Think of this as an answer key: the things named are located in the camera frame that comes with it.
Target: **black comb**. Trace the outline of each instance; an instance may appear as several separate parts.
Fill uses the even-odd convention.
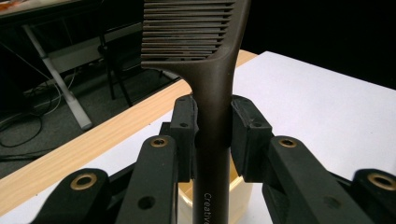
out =
[[[193,223],[228,223],[233,72],[249,6],[249,0],[145,0],[142,67],[184,78],[198,107]]]

